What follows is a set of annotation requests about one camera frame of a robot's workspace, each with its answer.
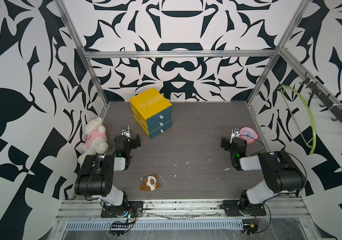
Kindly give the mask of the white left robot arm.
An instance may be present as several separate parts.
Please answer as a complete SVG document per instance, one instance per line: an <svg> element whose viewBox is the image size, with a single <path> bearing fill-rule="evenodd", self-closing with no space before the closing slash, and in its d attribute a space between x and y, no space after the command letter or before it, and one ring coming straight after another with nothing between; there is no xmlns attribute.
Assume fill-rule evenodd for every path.
<svg viewBox="0 0 342 240"><path fill-rule="evenodd" d="M75 194L87 201L100 200L106 206L125 208L127 194L114 186L114 173L129 168L131 151L140 146L139 134L133 139L119 135L115 138L113 154L87 155L75 182Z"/></svg>

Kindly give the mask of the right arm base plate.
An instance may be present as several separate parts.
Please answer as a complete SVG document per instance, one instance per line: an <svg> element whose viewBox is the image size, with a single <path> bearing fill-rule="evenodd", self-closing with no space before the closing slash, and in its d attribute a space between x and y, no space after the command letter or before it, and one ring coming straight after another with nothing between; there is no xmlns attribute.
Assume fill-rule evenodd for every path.
<svg viewBox="0 0 342 240"><path fill-rule="evenodd" d="M224 200L220 205L227 217L252 217L266 216L266 210L263 204L251 204L248 201Z"/></svg>

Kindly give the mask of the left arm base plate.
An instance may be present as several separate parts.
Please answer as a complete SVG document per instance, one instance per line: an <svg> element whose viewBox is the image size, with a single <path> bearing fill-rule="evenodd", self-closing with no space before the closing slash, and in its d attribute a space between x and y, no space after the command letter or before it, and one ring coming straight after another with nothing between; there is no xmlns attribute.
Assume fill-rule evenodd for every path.
<svg viewBox="0 0 342 240"><path fill-rule="evenodd" d="M101 218L137 217L143 213L143 208L143 201L123 202L120 206L112 206L103 202Z"/></svg>

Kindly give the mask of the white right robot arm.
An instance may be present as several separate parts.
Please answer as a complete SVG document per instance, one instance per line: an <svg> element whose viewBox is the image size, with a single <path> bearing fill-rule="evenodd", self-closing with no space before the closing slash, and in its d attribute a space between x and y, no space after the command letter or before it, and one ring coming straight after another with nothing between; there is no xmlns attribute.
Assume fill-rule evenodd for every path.
<svg viewBox="0 0 342 240"><path fill-rule="evenodd" d="M280 195L296 192L305 187L306 176L286 151L261 152L246 156L247 141L223 137L220 146L229 152L232 166L237 171L262 171L263 180L241 193L237 208L247 211Z"/></svg>

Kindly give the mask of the teal top drawer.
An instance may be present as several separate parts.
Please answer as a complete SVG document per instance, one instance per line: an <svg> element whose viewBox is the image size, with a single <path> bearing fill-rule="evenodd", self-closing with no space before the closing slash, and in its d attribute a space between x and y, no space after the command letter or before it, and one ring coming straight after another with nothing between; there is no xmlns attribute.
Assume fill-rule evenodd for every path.
<svg viewBox="0 0 342 240"><path fill-rule="evenodd" d="M160 123L167 123L172 120L172 112L173 106L169 106L168 108L160 111L159 113L153 115L152 117L147 119L147 125L152 126L156 125L159 126Z"/></svg>

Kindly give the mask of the yellow drawer cabinet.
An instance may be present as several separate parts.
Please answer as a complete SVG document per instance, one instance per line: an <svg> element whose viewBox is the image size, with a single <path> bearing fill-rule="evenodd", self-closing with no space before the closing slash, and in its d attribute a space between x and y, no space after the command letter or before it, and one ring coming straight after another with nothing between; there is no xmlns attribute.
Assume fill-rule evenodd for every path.
<svg viewBox="0 0 342 240"><path fill-rule="evenodd" d="M172 106L155 88L151 88L130 99L136 123L149 138L147 119L160 111Z"/></svg>

